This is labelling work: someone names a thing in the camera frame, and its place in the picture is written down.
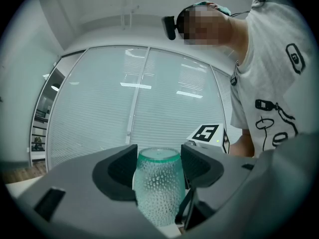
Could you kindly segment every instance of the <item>water droplet texture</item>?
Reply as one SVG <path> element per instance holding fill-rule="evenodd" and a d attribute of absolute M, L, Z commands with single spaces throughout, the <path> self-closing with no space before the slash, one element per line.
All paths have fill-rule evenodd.
<path fill-rule="evenodd" d="M 184 173 L 180 155 L 152 160 L 139 155 L 134 177 L 139 210 L 157 227 L 175 221 L 185 197 Z"/>

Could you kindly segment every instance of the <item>cable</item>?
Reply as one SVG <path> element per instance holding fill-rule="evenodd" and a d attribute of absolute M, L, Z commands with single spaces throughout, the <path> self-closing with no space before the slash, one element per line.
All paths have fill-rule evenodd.
<path fill-rule="evenodd" d="M 234 13 L 234 14 L 231 14 L 230 16 L 231 16 L 231 17 L 236 17 L 236 16 L 238 16 L 238 15 L 241 15 L 241 14 L 243 14 L 243 13 L 248 13 L 248 12 L 250 12 L 250 10 L 244 11 L 244 12 Z"/>

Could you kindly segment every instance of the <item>white t-shirt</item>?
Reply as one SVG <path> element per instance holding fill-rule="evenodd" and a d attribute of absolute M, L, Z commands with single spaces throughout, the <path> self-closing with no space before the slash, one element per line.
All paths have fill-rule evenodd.
<path fill-rule="evenodd" d="M 283 1 L 253 2 L 246 18 L 247 54 L 231 77 L 236 77 L 237 84 L 230 86 L 230 124 L 249 129 L 256 157 L 299 133 L 283 95 L 310 60 L 318 59 L 316 43 L 304 18 L 288 5 L 288 0 Z"/>

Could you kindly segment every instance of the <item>textured glass tumbler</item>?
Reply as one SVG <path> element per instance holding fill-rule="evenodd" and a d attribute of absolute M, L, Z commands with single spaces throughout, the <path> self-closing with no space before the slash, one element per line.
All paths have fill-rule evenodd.
<path fill-rule="evenodd" d="M 185 181 L 179 153 L 170 148 L 140 151 L 134 176 L 139 210 L 157 227 L 175 222 L 185 197 Z"/>

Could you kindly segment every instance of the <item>neck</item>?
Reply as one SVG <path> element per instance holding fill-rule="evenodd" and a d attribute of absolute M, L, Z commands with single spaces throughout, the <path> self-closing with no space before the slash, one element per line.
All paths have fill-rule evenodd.
<path fill-rule="evenodd" d="M 230 39 L 226 46 L 233 49 L 238 55 L 238 65 L 244 62 L 248 50 L 248 27 L 246 20 L 228 18 L 230 23 Z"/>

